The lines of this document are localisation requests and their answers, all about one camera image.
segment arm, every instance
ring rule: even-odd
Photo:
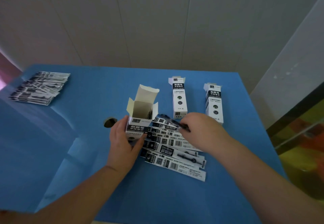
[[[9,223],[91,223],[132,168],[143,146],[144,136],[134,148],[129,145],[125,134],[127,119],[128,116],[125,116],[111,128],[111,147],[106,166],[36,214],[23,214]]]
[[[319,203],[230,137],[214,119],[189,113],[181,122],[191,130],[181,130],[184,138],[226,168],[263,223],[323,222]]]

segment stack of packets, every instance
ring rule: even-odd
[[[70,74],[39,71],[24,81],[9,99],[33,104],[49,105],[59,94]]]
[[[147,138],[141,151],[145,161],[156,166],[205,181],[206,160],[201,150],[184,139],[175,124],[156,117],[148,127]]]

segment blue table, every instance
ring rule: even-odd
[[[37,71],[71,73],[50,106],[8,95]],[[222,85],[224,128],[281,175],[284,171],[237,73],[33,65],[0,92],[0,209],[36,212],[98,171],[107,160],[108,117],[127,114],[139,84],[159,88],[159,113],[172,115],[168,78],[186,77],[188,111],[205,112],[204,83]],[[96,219],[117,223],[255,223],[259,219],[211,156],[206,181],[138,158]]]

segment forearm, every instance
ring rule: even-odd
[[[324,211],[249,149],[233,140],[213,156],[226,168],[263,223],[319,223]]]
[[[91,223],[123,177],[105,166],[69,193],[30,215],[28,223]]]

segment left hand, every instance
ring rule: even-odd
[[[125,128],[128,116],[116,122],[110,130],[110,151],[108,154],[107,166],[120,173],[125,177],[129,170],[133,167],[135,160],[140,152],[144,139],[147,134],[142,137],[132,147],[127,141]]]

